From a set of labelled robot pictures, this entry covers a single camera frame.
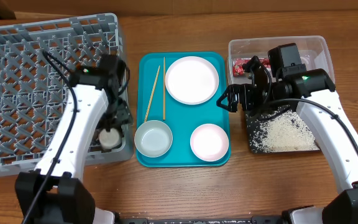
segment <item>pink bowl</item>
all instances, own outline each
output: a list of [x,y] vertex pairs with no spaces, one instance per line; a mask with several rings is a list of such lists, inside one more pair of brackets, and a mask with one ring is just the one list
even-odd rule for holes
[[214,162],[222,159],[227,153],[229,138],[221,127],[203,124],[191,134],[190,147],[199,159]]

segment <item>round plate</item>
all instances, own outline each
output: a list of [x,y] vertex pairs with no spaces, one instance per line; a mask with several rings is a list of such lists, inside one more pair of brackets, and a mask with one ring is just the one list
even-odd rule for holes
[[211,62],[201,57],[183,57],[165,74],[169,94],[180,103],[197,105],[211,99],[219,86],[219,75]]
[[161,121],[143,123],[135,133],[135,146],[142,155],[147,157],[164,155],[171,147],[172,141],[171,129]]
[[193,153],[207,162],[218,161],[229,149],[229,138],[224,130],[215,124],[198,126],[190,138]]

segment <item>white granules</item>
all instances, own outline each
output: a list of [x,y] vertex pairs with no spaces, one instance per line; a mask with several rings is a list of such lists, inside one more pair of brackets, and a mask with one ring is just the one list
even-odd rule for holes
[[261,133],[256,133],[250,143],[264,152],[319,150],[313,134],[294,112],[287,111],[270,121],[261,122],[260,130]]

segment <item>red package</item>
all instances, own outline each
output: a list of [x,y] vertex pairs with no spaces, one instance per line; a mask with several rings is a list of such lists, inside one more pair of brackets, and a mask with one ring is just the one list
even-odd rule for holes
[[[251,58],[236,58],[233,60],[233,76],[243,76],[247,73],[242,69],[242,64],[249,62]],[[259,61],[270,70],[270,62],[267,58],[260,58]]]

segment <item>transparent container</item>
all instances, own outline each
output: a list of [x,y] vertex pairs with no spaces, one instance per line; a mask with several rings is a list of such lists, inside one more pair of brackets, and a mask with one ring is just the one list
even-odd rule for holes
[[266,37],[254,39],[232,40],[229,43],[229,57],[227,59],[229,84],[251,83],[246,76],[233,76],[233,61],[237,58],[267,58],[267,52],[279,45],[296,43],[301,61],[307,70],[324,69],[329,77],[334,79],[334,68],[326,40],[321,36],[303,37]]

